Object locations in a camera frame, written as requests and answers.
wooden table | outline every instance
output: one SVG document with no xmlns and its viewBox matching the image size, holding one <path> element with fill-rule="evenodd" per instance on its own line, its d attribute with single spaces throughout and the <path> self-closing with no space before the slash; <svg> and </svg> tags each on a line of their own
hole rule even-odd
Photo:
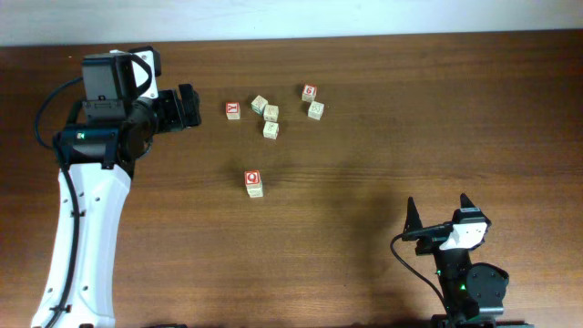
<svg viewBox="0 0 583 328">
<path fill-rule="evenodd" d="M 427 319 L 443 309 L 389 252 L 414 196 L 424 224 L 466 192 L 493 222 L 472 253 L 506 269 L 505 319 L 583 321 L 581 31 L 161 43 L 159 87 L 190 82 L 199 128 L 160 135 L 138 162 L 118 233 L 118 327 L 295 327 Z M 0 318 L 30 323 L 58 210 L 54 155 L 32 123 L 83 55 L 133 45 L 0 49 Z M 302 84 L 318 86 L 321 121 Z M 63 127 L 83 88 L 42 120 Z M 280 106 L 261 134 L 256 95 Z M 228 121 L 226 101 L 242 104 Z M 243 171 L 259 169 L 250 199 Z M 431 257 L 397 250 L 431 276 Z"/>
</svg>

black cable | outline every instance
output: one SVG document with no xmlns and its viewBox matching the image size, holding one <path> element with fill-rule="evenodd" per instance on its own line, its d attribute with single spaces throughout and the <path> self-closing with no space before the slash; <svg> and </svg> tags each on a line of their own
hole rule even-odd
<svg viewBox="0 0 583 328">
<path fill-rule="evenodd" d="M 38 123 L 40 122 L 40 118 L 43 115 L 43 112 L 45 111 L 46 107 L 48 106 L 48 104 L 51 102 L 51 100 L 53 100 L 53 98 L 58 95 L 61 91 L 63 91 L 64 89 L 73 86 L 75 83 L 78 83 L 80 81 L 82 81 L 83 78 L 82 77 L 77 77 L 74 78 L 68 82 L 66 82 L 64 85 L 56 88 L 55 90 L 53 90 L 53 92 L 50 93 L 50 95 L 48 95 L 48 97 L 45 99 L 45 102 L 43 102 L 43 105 L 41 105 L 40 109 L 36 112 L 36 116 L 35 116 L 35 138 L 36 141 L 38 141 L 38 143 L 43 146 L 46 149 L 53 149 L 52 147 L 48 146 L 43 140 L 42 138 L 40 138 L 40 133 L 38 132 Z"/>
<path fill-rule="evenodd" d="M 437 289 L 437 287 L 435 287 L 435 285 L 430 282 L 427 278 L 425 278 L 421 273 L 417 272 L 415 269 L 413 269 L 413 267 L 411 267 L 411 265 L 409 265 L 406 261 L 404 261 L 401 256 L 399 256 L 399 254 L 397 254 L 397 252 L 394 250 L 394 243 L 401 239 L 403 237 L 402 233 L 399 233 L 398 235 L 396 235 L 393 240 L 391 241 L 391 252 L 393 253 L 394 257 L 402 264 L 404 265 L 405 268 L 409 269 L 410 272 L 412 272 L 414 275 L 416 275 L 419 279 L 421 279 L 422 281 L 424 281 L 426 284 L 429 285 L 429 287 L 431 287 L 431 289 L 434 290 L 434 292 L 437 294 L 437 297 L 439 297 L 439 301 L 441 301 L 441 304 L 444 306 L 444 310 L 445 310 L 445 314 L 447 315 L 447 320 L 449 321 L 450 326 L 454 326 L 454 320 L 452 319 L 451 314 L 449 313 L 449 311 L 447 311 L 447 306 L 445 305 L 445 300 L 444 300 L 444 296 L 441 294 L 441 292 L 439 292 L 439 290 Z"/>
<path fill-rule="evenodd" d="M 61 172 L 65 177 L 66 186 L 69 189 L 69 194 L 71 195 L 71 201 L 73 202 L 73 240 L 71 242 L 71 253 L 69 255 L 69 267 L 66 271 L 66 281 L 65 288 L 61 294 L 61 300 L 58 306 L 51 308 L 55 313 L 53 317 L 46 325 L 46 328 L 52 328 L 61 316 L 61 313 L 66 310 L 66 300 L 69 298 L 69 293 L 71 292 L 71 284 L 73 283 L 73 275 L 75 272 L 75 265 L 77 262 L 77 247 L 79 244 L 79 203 L 77 201 L 77 193 L 75 192 L 75 186 L 73 185 L 73 180 L 69 174 L 69 170 L 65 165 L 65 159 L 61 148 L 58 146 L 58 135 L 53 137 L 53 150 L 56 154 L 56 160 L 58 161 L 58 166 L 61 168 Z"/>
</svg>

